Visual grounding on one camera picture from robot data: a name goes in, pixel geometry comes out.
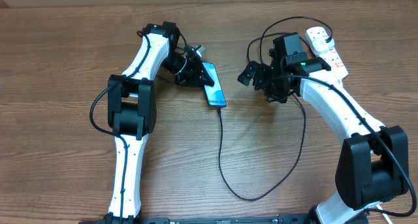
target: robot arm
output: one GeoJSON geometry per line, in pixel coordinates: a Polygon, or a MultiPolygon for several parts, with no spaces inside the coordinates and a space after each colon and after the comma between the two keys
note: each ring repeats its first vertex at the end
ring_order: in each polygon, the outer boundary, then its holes
{"type": "Polygon", "coordinates": [[[408,140],[405,132],[399,126],[386,128],[361,108],[342,86],[344,72],[337,72],[322,57],[309,59],[307,53],[303,52],[297,33],[283,35],[274,39],[273,43],[274,49],[270,50],[272,64],[249,62],[238,76],[238,81],[248,86],[253,78],[255,90],[264,90],[267,101],[273,99],[286,103],[292,93],[303,97],[319,112],[342,143],[335,177],[337,191],[329,200],[314,206],[305,223],[345,223],[365,208],[405,194],[408,187],[398,168],[347,103],[329,86],[348,99],[390,147],[408,174],[408,140]],[[326,82],[329,86],[314,80],[326,82]],[[370,151],[381,155],[381,159],[372,162],[370,151]]]}
{"type": "Polygon", "coordinates": [[[142,158],[156,121],[153,81],[160,66],[175,74],[179,85],[214,85],[201,61],[203,48],[186,44],[185,56],[175,52],[181,35],[176,24],[148,24],[141,34],[146,39],[132,64],[122,76],[112,75],[108,81],[108,124],[116,135],[116,173],[108,214],[95,223],[139,222],[142,158]],[[138,103],[123,102],[126,97],[137,98],[138,103]]]}

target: wooden table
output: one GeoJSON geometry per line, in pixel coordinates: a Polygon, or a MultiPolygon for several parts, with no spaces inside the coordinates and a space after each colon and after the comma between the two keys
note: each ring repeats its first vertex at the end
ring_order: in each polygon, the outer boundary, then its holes
{"type": "MultiPolygon", "coordinates": [[[[223,109],[222,165],[245,197],[264,193],[295,162],[303,118],[294,101],[268,104],[236,81],[246,47],[289,16],[312,16],[334,30],[350,75],[345,88],[387,126],[409,138],[410,177],[418,185],[418,3],[336,1],[146,5],[0,10],[0,223],[76,223],[106,214],[113,191],[114,139],[89,122],[91,102],[111,74],[131,64],[148,23],[176,22],[190,44],[206,47],[228,107],[223,109]]],[[[315,22],[293,20],[275,31],[301,35],[315,22]]],[[[265,59],[272,47],[264,42],[265,59]]],[[[258,44],[251,49],[257,58],[258,44]]],[[[160,73],[172,76],[165,70],[160,73]]],[[[142,169],[143,217],[246,217],[307,212],[335,191],[336,137],[308,104],[302,157],[267,197],[244,202],[217,167],[219,118],[201,89],[156,82],[157,124],[142,169]]],[[[106,126],[106,101],[95,118],[106,126]]],[[[409,195],[383,204],[405,212],[409,195]]],[[[373,214],[372,223],[383,223],[373,214]]],[[[418,214],[395,223],[416,223],[418,214]]]]}

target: smartphone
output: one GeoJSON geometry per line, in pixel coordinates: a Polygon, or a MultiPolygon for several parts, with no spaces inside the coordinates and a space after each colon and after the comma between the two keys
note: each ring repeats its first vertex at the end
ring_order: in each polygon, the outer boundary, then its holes
{"type": "Polygon", "coordinates": [[[206,99],[208,100],[209,106],[219,106],[226,107],[227,102],[223,96],[221,83],[219,83],[219,78],[217,77],[215,65],[212,63],[203,63],[204,68],[215,82],[213,86],[204,86],[204,93],[206,94],[206,99]]]}

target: black wire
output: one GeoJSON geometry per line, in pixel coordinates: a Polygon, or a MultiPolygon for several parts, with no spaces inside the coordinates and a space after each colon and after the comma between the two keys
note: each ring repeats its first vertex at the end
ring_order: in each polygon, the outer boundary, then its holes
{"type": "MultiPolygon", "coordinates": [[[[265,35],[265,36],[264,36],[264,38],[266,38],[266,37],[271,37],[271,36],[274,36],[274,35],[287,35],[287,34],[290,34],[290,32],[277,32],[277,33],[272,33],[272,34],[265,35]]],[[[303,43],[305,43],[305,44],[307,45],[307,47],[309,48],[309,50],[310,50],[310,51],[312,51],[312,49],[311,49],[311,47],[310,47],[310,45],[309,45],[308,41],[306,41],[305,39],[303,39],[301,36],[299,36],[299,38],[301,39],[301,41],[303,41],[303,43]]],[[[247,47],[247,61],[248,61],[248,62],[250,62],[250,60],[249,60],[249,48],[250,48],[250,46],[251,46],[251,45],[252,45],[255,41],[257,41],[257,40],[261,40],[261,39],[262,39],[261,37],[256,38],[256,39],[252,40],[252,41],[248,44],[248,47],[247,47]]]]}
{"type": "Polygon", "coordinates": [[[293,17],[290,17],[290,18],[285,18],[285,19],[282,19],[282,20],[280,20],[280,21],[278,21],[278,22],[274,22],[272,25],[270,25],[264,32],[263,32],[263,35],[261,35],[261,38],[260,38],[260,61],[261,61],[261,64],[263,64],[263,56],[261,55],[261,45],[262,45],[262,43],[263,43],[263,38],[265,37],[265,34],[266,34],[266,32],[271,28],[271,27],[273,27],[274,25],[276,25],[276,24],[279,24],[280,22],[284,22],[284,21],[287,21],[287,20],[290,20],[290,19],[307,19],[307,20],[313,20],[313,21],[315,21],[315,22],[319,22],[319,23],[321,23],[321,24],[323,24],[324,26],[326,26],[329,30],[330,30],[330,32],[331,32],[331,36],[329,37],[329,38],[327,38],[327,42],[330,42],[331,40],[332,40],[332,29],[331,29],[331,27],[329,26],[329,25],[327,25],[325,22],[322,22],[322,21],[320,21],[320,20],[318,20],[318,19],[315,19],[315,18],[311,18],[311,17],[307,17],[307,16],[293,16],[293,17]]]}
{"type": "Polygon", "coordinates": [[[395,217],[408,217],[408,216],[412,215],[414,213],[415,209],[417,208],[417,195],[415,194],[415,190],[413,188],[411,180],[409,179],[408,175],[406,175],[404,169],[400,166],[398,160],[393,155],[392,151],[389,149],[389,147],[386,145],[386,143],[380,138],[380,136],[367,123],[366,119],[364,119],[361,116],[361,114],[357,111],[357,109],[353,106],[353,104],[351,104],[350,100],[340,90],[336,89],[334,85],[328,84],[328,83],[326,83],[322,80],[318,80],[316,78],[312,78],[312,77],[308,77],[308,76],[287,75],[287,76],[277,76],[277,77],[272,78],[271,80],[278,80],[278,79],[281,79],[281,78],[299,78],[299,79],[311,80],[313,82],[317,82],[319,84],[322,84],[322,85],[328,87],[329,89],[333,90],[334,92],[336,92],[344,100],[344,102],[346,102],[348,107],[353,111],[353,113],[360,120],[360,122],[370,131],[370,133],[377,140],[377,142],[383,147],[383,149],[385,150],[387,155],[391,158],[392,162],[396,165],[396,167],[398,168],[398,170],[400,171],[402,176],[405,178],[405,181],[408,185],[408,189],[410,190],[411,197],[412,197],[412,206],[411,206],[411,208],[408,212],[399,214],[399,213],[390,212],[390,211],[386,211],[386,210],[380,210],[380,209],[377,209],[377,208],[365,208],[364,210],[360,211],[358,214],[353,216],[351,219],[346,221],[346,223],[350,223],[350,222],[354,221],[359,216],[361,216],[361,215],[363,215],[367,212],[377,212],[377,213],[387,214],[389,216],[395,216],[395,217]]]}
{"type": "Polygon", "coordinates": [[[183,39],[184,48],[181,48],[181,47],[176,47],[176,48],[179,49],[179,50],[183,50],[183,52],[180,55],[184,55],[185,54],[185,50],[184,49],[185,49],[185,47],[187,47],[187,41],[186,41],[186,39],[185,39],[185,37],[184,37],[184,35],[182,33],[180,33],[180,36],[183,39]]]}
{"type": "Polygon", "coordinates": [[[296,96],[294,96],[292,94],[292,96],[296,99],[297,103],[300,106],[300,109],[302,110],[303,113],[303,131],[302,131],[302,140],[300,141],[300,149],[299,149],[299,154],[298,157],[296,159],[295,164],[293,165],[293,167],[291,168],[291,170],[286,174],[286,176],[284,176],[274,187],[272,187],[271,189],[269,189],[266,193],[262,194],[261,196],[254,198],[254,199],[247,199],[244,197],[241,197],[240,195],[238,195],[237,193],[235,193],[235,191],[229,186],[228,182],[226,181],[225,177],[223,176],[222,173],[222,168],[221,168],[221,151],[222,151],[222,140],[223,140],[223,124],[222,124],[222,115],[221,115],[221,109],[220,107],[217,106],[216,110],[217,113],[219,114],[219,121],[221,123],[221,142],[219,143],[219,153],[217,155],[217,164],[219,167],[219,172],[221,173],[222,176],[222,180],[225,183],[225,185],[228,187],[229,191],[231,191],[232,194],[234,194],[236,197],[238,197],[239,199],[245,200],[245,201],[257,201],[259,199],[262,199],[263,197],[265,197],[266,195],[268,195],[270,192],[272,192],[273,190],[275,190],[275,188],[277,188],[282,182],[284,182],[286,180],[286,178],[290,175],[290,173],[292,173],[292,171],[296,168],[299,159],[300,159],[300,155],[302,154],[302,147],[303,147],[303,141],[305,139],[305,131],[306,131],[306,112],[305,112],[305,108],[302,106],[302,103],[300,103],[300,101],[296,98],[296,96]]]}
{"type": "Polygon", "coordinates": [[[288,93],[284,98],[282,98],[282,99],[276,99],[275,97],[272,97],[272,96],[269,96],[269,98],[272,98],[273,100],[267,100],[267,102],[268,103],[273,103],[273,102],[275,102],[275,101],[278,101],[278,102],[280,102],[280,101],[282,101],[282,100],[284,100],[284,99],[286,99],[286,98],[288,98],[288,97],[290,97],[291,95],[293,95],[295,93],[295,91],[291,91],[290,93],[288,93]]]}
{"type": "Polygon", "coordinates": [[[123,139],[123,137],[119,134],[113,133],[111,131],[108,131],[106,129],[102,129],[100,128],[94,121],[93,118],[93,112],[94,112],[94,108],[96,107],[96,104],[99,102],[99,100],[107,93],[109,92],[109,90],[111,90],[112,88],[114,88],[115,86],[117,86],[118,84],[122,83],[123,81],[125,81],[126,79],[131,78],[132,76],[134,76],[139,69],[141,68],[142,64],[144,64],[146,57],[148,56],[148,53],[150,52],[150,48],[151,48],[151,43],[150,40],[148,38],[147,35],[143,35],[142,32],[137,31],[137,35],[141,38],[145,37],[148,45],[147,45],[147,49],[146,52],[144,54],[144,57],[142,58],[141,62],[139,63],[139,65],[135,68],[135,70],[128,76],[126,76],[123,80],[121,80],[120,82],[115,83],[112,86],[107,87],[105,90],[103,90],[99,96],[96,97],[96,99],[93,101],[93,104],[91,104],[90,107],[90,113],[89,113],[89,118],[90,118],[90,123],[92,124],[92,126],[97,129],[98,131],[102,132],[102,133],[106,133],[108,135],[112,135],[115,136],[117,138],[119,138],[122,142],[123,142],[123,148],[125,149],[125,161],[123,162],[123,172],[122,172],[122,181],[121,181],[121,189],[120,189],[120,216],[119,216],[119,222],[122,223],[122,217],[123,217],[123,193],[125,192],[125,174],[126,174],[126,167],[127,167],[127,160],[128,160],[128,147],[129,145],[126,143],[126,140],[123,139]]]}

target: white power strip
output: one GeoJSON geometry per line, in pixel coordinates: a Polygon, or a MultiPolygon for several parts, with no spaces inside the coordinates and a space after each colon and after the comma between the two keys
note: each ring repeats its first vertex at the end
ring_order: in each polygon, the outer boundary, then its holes
{"type": "MultiPolygon", "coordinates": [[[[322,41],[328,38],[327,31],[323,27],[312,27],[306,30],[305,33],[306,40],[308,41],[309,45],[311,46],[312,51],[314,51],[318,40],[322,41]]],[[[331,66],[331,71],[335,74],[335,76],[342,80],[348,75],[348,71],[346,66],[342,62],[340,56],[338,55],[337,50],[333,46],[329,46],[329,50],[322,51],[322,52],[314,52],[317,57],[322,57],[328,65],[331,66]]]]}

